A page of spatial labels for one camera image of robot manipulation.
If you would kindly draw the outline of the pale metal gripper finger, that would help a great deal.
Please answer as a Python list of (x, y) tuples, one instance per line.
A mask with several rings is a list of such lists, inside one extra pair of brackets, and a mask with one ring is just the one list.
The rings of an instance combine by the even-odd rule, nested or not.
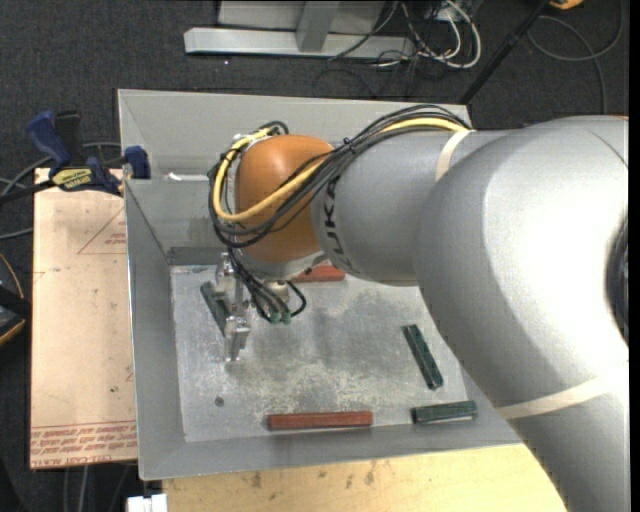
[(235, 269), (228, 252), (223, 252), (215, 271), (215, 292), (231, 293), (235, 287)]
[(246, 341), (251, 327), (245, 319), (229, 319), (223, 329), (225, 340), (225, 360), (237, 361), (241, 351), (246, 347)]

